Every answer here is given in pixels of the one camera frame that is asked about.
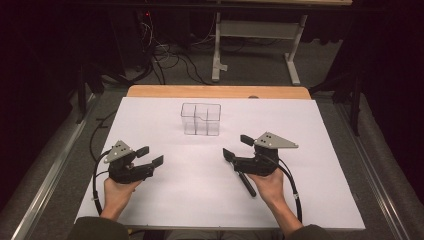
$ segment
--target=cable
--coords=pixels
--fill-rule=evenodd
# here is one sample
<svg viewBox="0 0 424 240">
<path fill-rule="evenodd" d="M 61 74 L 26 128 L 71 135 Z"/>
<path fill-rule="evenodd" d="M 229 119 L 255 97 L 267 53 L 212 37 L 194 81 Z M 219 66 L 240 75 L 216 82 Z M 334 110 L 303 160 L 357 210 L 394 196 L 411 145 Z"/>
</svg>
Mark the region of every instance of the cable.
<svg viewBox="0 0 424 240">
<path fill-rule="evenodd" d="M 143 40 L 144 40 L 144 37 L 146 36 L 146 32 L 147 32 L 147 29 L 149 29 L 150 30 L 150 38 L 149 38 L 149 44 L 147 44 L 147 47 L 150 47 L 150 45 L 152 44 L 152 39 L 153 39 L 153 27 L 152 28 L 150 28 L 150 26 L 149 25 L 147 25 L 147 24 L 145 24 L 145 23 L 141 23 L 144 27 L 145 27 L 145 31 L 144 31 L 144 36 L 143 36 L 143 38 L 141 39 L 141 41 L 143 42 Z"/>
<path fill-rule="evenodd" d="M 159 61 L 158 61 L 158 59 L 156 58 L 156 56 L 155 55 L 153 55 L 153 58 L 155 58 L 155 60 L 156 60 L 156 65 L 158 65 L 158 67 L 159 67 L 159 70 L 160 70 L 160 73 L 161 73 L 161 75 L 162 75 L 162 80 L 163 80 L 163 85 L 166 85 L 166 80 L 165 80 L 165 75 L 163 74 L 163 70 L 162 70 L 162 66 L 160 65 L 160 63 L 159 63 Z"/>
<path fill-rule="evenodd" d="M 215 47 L 215 43 L 211 42 L 211 40 L 214 40 L 215 37 L 208 39 L 207 41 L 204 41 L 202 43 L 199 43 L 197 45 L 193 45 L 192 47 L 199 50 L 209 50 L 213 49 Z"/>
<path fill-rule="evenodd" d="M 100 123 L 97 125 L 96 129 L 94 129 L 93 133 L 91 134 L 90 137 L 90 144 L 89 144 L 89 150 L 90 150 L 90 155 L 93 158 L 94 162 L 97 161 L 96 157 L 94 156 L 94 152 L 93 152 L 93 139 L 94 139 L 94 135 L 96 135 L 97 130 L 99 130 L 100 128 L 107 128 L 106 126 L 103 126 L 103 123 L 110 118 L 111 116 L 113 116 L 118 110 L 115 110 L 111 113 L 109 113 L 109 115 L 107 115 L 105 118 L 98 118 L 96 119 L 97 121 L 100 121 Z"/>
<path fill-rule="evenodd" d="M 167 53 L 167 57 L 166 57 L 167 60 L 166 61 L 168 61 L 168 59 L 170 59 L 170 58 L 176 58 L 177 61 L 175 63 L 173 63 L 171 66 L 168 66 L 168 67 L 162 66 L 162 69 L 170 69 L 170 68 L 177 66 L 177 64 L 180 61 L 180 57 L 177 54 L 170 52 L 169 50 L 166 53 Z"/>
<path fill-rule="evenodd" d="M 227 42 L 230 42 L 230 43 L 227 43 L 227 46 L 228 45 L 234 45 L 234 44 L 232 44 L 231 42 L 235 42 L 235 43 L 239 43 L 239 42 L 241 42 L 241 46 L 239 46 L 237 49 L 235 49 L 235 50 L 226 50 L 226 49 L 224 49 L 224 48 L 222 48 L 221 50 L 223 51 L 223 52 L 232 52 L 232 53 L 235 53 L 235 52 L 239 52 L 240 50 L 242 50 L 243 48 L 245 48 L 245 47 L 249 47 L 249 46 L 262 46 L 262 47 L 265 47 L 265 46 L 271 46 L 271 45 L 273 45 L 273 44 L 276 44 L 276 43 L 278 43 L 278 42 L 281 42 L 282 41 L 282 39 L 273 39 L 271 42 L 269 42 L 269 43 L 259 43 L 259 42 L 253 42 L 253 41 L 249 41 L 249 39 L 257 39 L 257 38 L 241 38 L 240 39 L 240 37 L 225 37 L 225 38 L 222 38 L 222 40 L 224 40 L 224 41 L 222 41 L 222 46 L 226 46 L 226 44 L 225 44 L 225 40 L 227 41 Z"/>
<path fill-rule="evenodd" d="M 168 61 L 168 59 L 169 59 L 169 57 L 170 57 L 170 53 L 168 52 L 169 50 L 170 50 L 170 46 L 167 44 L 166 46 L 168 46 L 168 49 L 166 49 L 165 47 L 164 47 L 164 45 L 162 44 L 162 43 L 160 43 L 160 42 L 158 42 L 156 39 L 154 39 L 155 40 L 155 42 L 157 43 L 157 44 L 159 44 L 159 45 L 157 45 L 156 47 L 161 47 L 161 48 L 163 48 L 163 50 L 164 50 L 164 53 L 159 53 L 159 54 L 157 54 L 157 55 L 162 55 L 162 54 L 165 54 L 166 53 L 166 57 L 163 57 L 163 58 L 161 58 L 160 60 L 157 60 L 156 62 L 166 62 L 166 61 Z"/>
<path fill-rule="evenodd" d="M 216 14 L 214 14 L 214 15 L 213 15 L 212 25 L 211 25 L 211 28 L 209 29 L 209 32 L 208 32 L 208 34 L 206 35 L 206 37 L 205 37 L 203 40 L 201 40 L 200 42 L 192 43 L 192 44 L 191 44 L 191 46 L 198 45 L 198 44 L 202 44 L 202 43 L 205 43 L 205 42 L 209 42 L 210 40 L 215 39 L 215 37 L 211 37 L 211 38 L 209 38 L 209 39 L 208 39 L 208 37 L 209 37 L 209 36 L 211 35 L 211 33 L 212 33 L 213 26 L 215 26 L 215 21 L 216 21 Z"/>
<path fill-rule="evenodd" d="M 292 190 L 293 190 L 294 200 L 296 202 L 297 219 L 299 219 L 299 221 L 302 222 L 302 204 L 300 202 L 299 193 L 297 191 L 297 188 L 296 188 L 296 184 L 294 182 L 293 175 L 291 174 L 291 172 L 290 172 L 289 168 L 287 167 L 287 165 L 281 159 L 279 159 L 279 161 L 283 162 L 284 166 L 287 168 L 287 170 L 286 170 L 280 164 L 274 162 L 270 157 L 265 156 L 263 154 L 259 154 L 259 153 L 257 155 L 260 156 L 260 157 L 263 157 L 264 159 L 268 160 L 269 162 L 275 164 L 287 176 L 287 178 L 290 181 L 290 185 L 292 187 Z"/>
<path fill-rule="evenodd" d="M 104 174 L 104 173 L 107 173 L 107 172 L 109 172 L 109 171 L 103 171 L 103 172 L 101 172 L 101 173 L 98 173 L 98 174 L 96 175 L 96 177 L 98 177 L 98 176 L 100 176 L 100 175 L 102 175 L 102 174 Z"/>
<path fill-rule="evenodd" d="M 135 82 L 147 77 L 150 73 L 152 72 L 152 68 L 151 66 L 149 66 L 149 64 L 146 65 L 146 67 L 144 68 L 144 72 L 141 73 L 140 75 L 138 75 L 137 77 L 128 80 L 127 78 L 125 78 L 124 76 L 120 76 L 122 79 L 125 79 L 125 81 L 127 81 L 129 84 L 133 85 Z M 102 79 L 102 82 L 110 84 L 110 85 L 120 85 L 122 82 L 113 82 L 113 81 L 109 81 L 106 79 Z"/>
<path fill-rule="evenodd" d="M 195 79 L 193 76 L 191 76 L 190 72 L 188 71 L 189 67 L 188 67 L 186 60 L 184 60 L 183 58 L 180 58 L 179 56 L 178 56 L 178 59 L 183 61 L 183 63 L 186 65 L 186 72 L 187 72 L 188 76 L 190 77 L 190 79 L 192 79 L 193 81 L 198 82 L 198 83 L 203 83 L 202 81 L 199 81 L 199 80 Z"/>
<path fill-rule="evenodd" d="M 183 55 L 184 57 L 186 57 L 189 61 L 190 61 L 190 63 L 191 63 L 191 65 L 193 65 L 193 67 L 194 67 L 194 73 L 196 74 L 196 76 L 200 79 L 200 83 L 203 83 L 203 84 L 205 84 L 205 85 L 213 85 L 212 83 L 207 83 L 207 82 L 205 82 L 204 80 L 203 80 L 203 78 L 199 75 L 199 72 L 197 71 L 197 67 L 196 67 L 196 65 L 193 63 L 193 61 L 191 61 L 191 59 L 190 59 L 190 57 L 187 55 L 187 54 L 185 54 L 185 53 L 180 53 L 181 55 Z"/>
<path fill-rule="evenodd" d="M 93 185 L 93 201 L 94 201 L 94 204 L 96 205 L 96 209 L 97 209 L 97 212 L 99 213 L 99 216 L 100 216 L 100 214 L 102 214 L 103 209 L 102 209 L 102 205 L 100 204 L 99 194 L 98 194 L 97 189 L 96 189 L 96 178 L 98 176 L 97 175 L 97 168 L 98 168 L 99 163 L 102 160 L 102 158 L 104 156 L 106 156 L 107 154 L 109 154 L 109 152 L 110 152 L 110 150 L 107 150 L 106 152 L 102 153 L 97 158 L 97 161 L 96 161 L 96 164 L 94 165 L 94 170 L 93 170 L 93 180 L 92 180 L 93 181 L 93 183 L 92 183 L 92 185 Z"/>
<path fill-rule="evenodd" d="M 159 85 L 162 85 L 162 82 L 160 81 L 159 75 L 154 68 L 153 68 L 153 73 L 155 74 L 156 78 L 158 79 Z"/>
</svg>

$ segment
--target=wooden table edge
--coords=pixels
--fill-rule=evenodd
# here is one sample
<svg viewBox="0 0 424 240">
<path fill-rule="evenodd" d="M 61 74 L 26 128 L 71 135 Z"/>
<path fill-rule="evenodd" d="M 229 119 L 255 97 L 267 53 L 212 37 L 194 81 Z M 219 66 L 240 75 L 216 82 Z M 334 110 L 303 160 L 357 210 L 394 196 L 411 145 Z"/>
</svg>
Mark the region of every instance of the wooden table edge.
<svg viewBox="0 0 424 240">
<path fill-rule="evenodd" d="M 134 85 L 127 97 L 311 99 L 305 87 Z"/>
<path fill-rule="evenodd" d="M 352 0 L 221 0 L 234 3 L 271 3 L 271 4 L 296 4 L 314 6 L 351 6 Z"/>
</svg>

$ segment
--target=black cable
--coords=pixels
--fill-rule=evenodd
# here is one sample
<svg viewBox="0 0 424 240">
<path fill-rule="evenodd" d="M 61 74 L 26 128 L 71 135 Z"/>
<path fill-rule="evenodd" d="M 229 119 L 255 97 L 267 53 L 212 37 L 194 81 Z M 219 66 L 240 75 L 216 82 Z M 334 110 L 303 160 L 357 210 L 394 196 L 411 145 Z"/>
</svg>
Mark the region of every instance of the black cable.
<svg viewBox="0 0 424 240">
<path fill-rule="evenodd" d="M 177 64 L 180 62 L 180 57 L 178 55 L 176 55 L 175 53 L 172 53 L 172 52 L 168 52 L 168 53 L 173 54 L 173 55 L 169 55 L 169 56 L 166 56 L 166 57 L 163 57 L 163 58 L 176 58 L 177 61 L 174 64 L 172 64 L 171 66 L 168 66 L 168 67 L 162 66 L 162 69 L 173 68 L 173 67 L 177 66 Z"/>
<path fill-rule="evenodd" d="M 271 46 L 271 45 L 274 45 L 274 44 L 279 43 L 281 41 L 283 41 L 283 40 L 282 39 L 272 39 L 272 41 L 270 41 L 269 43 L 259 43 L 259 42 L 249 41 L 249 39 L 245 40 L 246 43 L 253 45 L 253 46 Z"/>
<path fill-rule="evenodd" d="M 96 162 L 97 158 L 94 156 L 94 152 L 93 152 L 93 139 L 94 139 L 94 135 L 96 135 L 97 130 L 99 130 L 100 128 L 107 128 L 106 126 L 103 126 L 103 123 L 110 118 L 113 114 L 115 114 L 118 110 L 113 111 L 112 113 L 110 113 L 109 115 L 107 115 L 105 118 L 98 118 L 96 120 L 100 121 L 100 123 L 97 125 L 96 129 L 94 129 L 93 133 L 91 134 L 90 137 L 90 144 L 89 144 L 89 150 L 90 150 L 90 154 L 91 157 L 93 158 L 93 161 Z"/>
<path fill-rule="evenodd" d="M 221 51 L 222 52 L 232 52 L 232 53 L 235 53 L 235 52 L 239 52 L 240 50 L 242 50 L 245 46 L 246 46 L 246 41 L 245 40 L 242 40 L 241 41 L 241 46 L 239 48 L 237 48 L 235 50 L 225 50 L 224 48 L 221 48 Z"/>
<path fill-rule="evenodd" d="M 197 81 L 197 80 L 195 80 L 196 82 L 203 83 L 203 84 L 205 84 L 205 85 L 213 85 L 212 83 L 207 83 L 207 82 L 205 82 L 205 81 L 203 80 L 203 78 L 199 75 L 199 72 L 197 71 L 197 67 L 196 67 L 196 65 L 193 63 L 193 61 L 191 60 L 191 58 L 190 58 L 187 54 L 185 54 L 185 53 L 180 53 L 180 54 L 181 54 L 181 55 L 183 55 L 184 57 L 186 57 L 186 58 L 190 61 L 191 65 L 193 65 L 193 67 L 194 67 L 194 73 L 196 74 L 196 76 L 197 76 L 197 77 L 199 78 L 199 80 L 200 80 L 200 82 L 199 82 L 199 81 Z M 190 73 L 188 72 L 188 64 L 187 64 L 187 62 L 185 62 L 185 63 L 186 63 L 186 66 L 187 66 L 187 73 L 189 74 L 190 78 L 194 80 L 194 78 L 192 78 L 192 77 L 191 77 L 191 75 L 190 75 Z"/>
<path fill-rule="evenodd" d="M 130 82 L 125 77 L 121 76 L 120 74 L 116 74 L 115 72 L 103 67 L 102 65 L 95 63 L 95 62 L 89 62 L 88 63 L 90 67 L 94 68 L 96 71 L 101 72 L 102 74 L 105 74 L 112 79 L 116 80 L 117 82 L 123 84 L 126 87 L 131 87 L 134 85 L 132 82 Z"/>
<path fill-rule="evenodd" d="M 155 59 L 155 61 L 156 61 L 156 65 L 158 65 L 158 67 L 159 67 L 159 70 L 160 70 L 160 74 L 162 75 L 162 80 L 163 80 L 163 85 L 166 85 L 166 80 L 165 80 L 165 75 L 163 74 L 163 70 L 162 70 L 162 66 L 160 65 L 160 63 L 159 63 L 159 61 L 158 61 L 158 59 L 156 58 L 156 56 L 155 55 L 153 55 L 153 58 Z"/>
<path fill-rule="evenodd" d="M 107 173 L 107 172 L 109 172 L 109 171 L 103 171 L 103 172 L 101 172 L 101 173 L 98 173 L 98 174 L 96 175 L 96 177 L 98 177 L 98 176 L 100 176 L 100 175 L 102 175 L 102 174 L 104 174 L 104 173 Z"/>
<path fill-rule="evenodd" d="M 162 55 L 162 54 L 168 53 L 171 50 L 171 45 L 169 45 L 169 44 L 161 44 L 158 41 L 156 41 L 156 43 L 158 45 L 156 45 L 156 50 L 155 50 L 155 52 L 153 52 L 155 55 Z"/>
<path fill-rule="evenodd" d="M 140 75 L 138 75 L 137 77 L 131 79 L 130 82 L 135 83 L 135 82 L 147 77 L 148 75 L 150 75 L 152 70 L 153 70 L 153 65 L 151 64 L 151 61 L 149 61 L 149 63 L 146 65 L 144 72 L 141 73 Z"/>
<path fill-rule="evenodd" d="M 204 42 L 199 42 L 199 43 L 192 44 L 191 47 L 192 48 L 199 49 L 199 50 L 209 50 L 209 49 L 212 49 L 212 48 L 215 47 L 215 42 L 212 42 L 212 40 L 214 40 L 214 39 L 215 38 L 210 38 L 210 39 L 208 39 L 208 40 L 206 40 Z"/>
<path fill-rule="evenodd" d="M 96 205 L 96 209 L 97 209 L 97 212 L 99 213 L 99 216 L 100 216 L 100 214 L 102 214 L 103 209 L 102 209 L 102 205 L 100 204 L 99 194 L 98 194 L 97 188 L 96 188 L 97 168 L 98 168 L 99 163 L 102 160 L 102 158 L 104 156 L 106 156 L 107 154 L 109 154 L 109 152 L 110 152 L 110 150 L 107 150 L 106 152 L 102 153 L 97 158 L 97 161 L 96 161 L 96 164 L 94 165 L 94 170 L 93 170 L 93 180 L 92 180 L 93 181 L 93 183 L 92 183 L 92 185 L 93 185 L 93 200 L 94 200 L 94 204 Z"/>
<path fill-rule="evenodd" d="M 281 160 L 281 159 L 279 159 L 279 161 L 281 161 L 281 162 L 283 162 L 283 164 L 284 164 L 284 166 L 286 166 L 286 168 L 288 169 L 288 170 L 286 170 L 286 169 L 284 169 L 280 164 L 278 164 L 278 163 L 276 163 L 276 162 L 274 162 L 270 157 L 268 157 L 268 156 L 265 156 L 265 155 L 263 155 L 263 154 L 257 154 L 258 156 L 260 156 L 260 157 L 263 157 L 264 159 L 266 159 L 266 160 L 268 160 L 269 162 L 272 162 L 273 164 L 275 164 L 281 171 L 283 171 L 283 173 L 284 174 L 286 174 L 286 176 L 287 176 L 287 178 L 289 179 L 289 181 L 290 181 L 290 185 L 291 185 L 291 187 L 292 187 L 292 190 L 293 190 L 293 197 L 294 197 L 294 199 L 295 199 L 295 202 L 296 202 L 296 211 L 297 211 L 297 219 L 299 219 L 299 221 L 300 222 L 302 222 L 302 204 L 300 203 L 300 198 L 299 198 L 299 193 L 298 193 L 298 191 L 297 191 L 297 188 L 296 188 L 296 184 L 295 184 L 295 182 L 294 182 L 294 178 L 293 178 L 293 175 L 291 174 L 291 172 L 290 172 L 290 170 L 289 170 L 289 168 L 287 167 L 287 165 Z"/>
<path fill-rule="evenodd" d="M 197 83 L 202 83 L 202 84 L 204 84 L 202 81 L 199 81 L 199 80 L 197 80 L 197 79 L 195 79 L 193 76 L 191 76 L 191 74 L 190 74 L 190 72 L 189 72 L 189 67 L 188 67 L 188 63 L 187 63 L 187 61 L 186 60 L 184 60 L 183 58 L 180 58 L 180 57 L 178 57 L 181 61 L 183 61 L 183 63 L 186 65 L 186 72 L 187 72 L 187 74 L 188 74 L 188 77 L 191 79 L 191 80 L 193 80 L 193 81 L 195 81 L 195 82 L 197 82 Z"/>
<path fill-rule="evenodd" d="M 158 79 L 159 85 L 162 85 L 162 82 L 160 81 L 160 77 L 158 75 L 158 73 L 156 72 L 156 70 L 153 68 L 153 73 L 155 74 L 156 78 Z"/>
</svg>

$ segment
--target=table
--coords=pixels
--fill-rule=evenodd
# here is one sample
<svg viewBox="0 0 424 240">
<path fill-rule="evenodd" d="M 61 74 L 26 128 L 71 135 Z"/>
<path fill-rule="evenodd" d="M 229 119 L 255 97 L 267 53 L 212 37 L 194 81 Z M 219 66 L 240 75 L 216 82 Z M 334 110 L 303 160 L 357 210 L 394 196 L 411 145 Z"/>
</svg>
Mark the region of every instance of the table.
<svg viewBox="0 0 424 240">
<path fill-rule="evenodd" d="M 284 92 L 297 99 L 276 99 L 277 95 L 284 97 Z M 119 222 L 147 229 L 277 229 L 266 204 L 250 196 L 222 156 L 225 147 L 249 157 L 253 149 L 242 144 L 239 135 L 259 137 L 270 131 L 284 134 L 282 137 L 300 146 L 299 150 L 280 152 L 280 156 L 284 155 L 295 178 L 304 223 L 328 229 L 364 229 L 316 103 L 305 93 L 302 87 L 131 87 L 104 150 L 119 139 L 134 149 L 150 146 L 150 153 L 135 165 L 165 157 L 154 176 L 133 194 Z M 261 99 L 246 99 L 252 94 Z M 181 104 L 187 101 L 221 104 L 219 136 L 184 135 L 179 114 Z M 100 164 L 98 172 L 105 169 L 107 165 Z M 288 181 L 286 184 L 290 196 Z M 98 191 L 103 199 L 100 187 Z M 96 216 L 91 198 L 90 184 L 77 217 Z M 287 198 L 294 210 L 294 199 Z"/>
<path fill-rule="evenodd" d="M 254 2 L 254 3 L 275 3 L 275 4 L 302 4 L 302 5 L 333 5 L 348 6 L 352 0 L 218 0 L 221 2 Z M 233 37 L 254 37 L 285 39 L 292 41 L 291 51 L 284 54 L 284 59 L 289 70 L 293 85 L 300 85 L 294 56 L 305 28 L 307 15 L 302 15 L 297 23 L 276 23 L 276 22 L 253 22 L 253 21 L 231 21 L 221 20 L 221 13 L 216 13 L 215 26 L 215 51 L 212 65 L 212 81 L 218 82 L 220 71 L 227 71 L 228 66 L 221 63 L 220 39 L 221 36 Z"/>
</svg>

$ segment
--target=wrist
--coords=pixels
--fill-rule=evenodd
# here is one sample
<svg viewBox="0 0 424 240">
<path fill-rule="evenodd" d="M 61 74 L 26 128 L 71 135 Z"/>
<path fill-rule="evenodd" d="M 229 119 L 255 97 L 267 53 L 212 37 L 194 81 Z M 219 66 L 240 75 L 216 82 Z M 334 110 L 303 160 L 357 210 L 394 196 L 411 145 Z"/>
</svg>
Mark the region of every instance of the wrist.
<svg viewBox="0 0 424 240">
<path fill-rule="evenodd" d="M 275 198 L 275 199 L 270 199 L 268 201 L 265 201 L 266 205 L 268 205 L 268 207 L 271 210 L 275 210 L 275 211 L 279 211 L 282 209 L 287 209 L 288 205 L 286 203 L 286 200 L 281 197 L 281 198 Z"/>
<path fill-rule="evenodd" d="M 102 213 L 100 214 L 100 217 L 107 218 L 112 221 L 117 221 L 119 218 L 119 215 L 121 215 L 120 211 L 113 210 L 110 208 L 103 209 Z"/>
</svg>

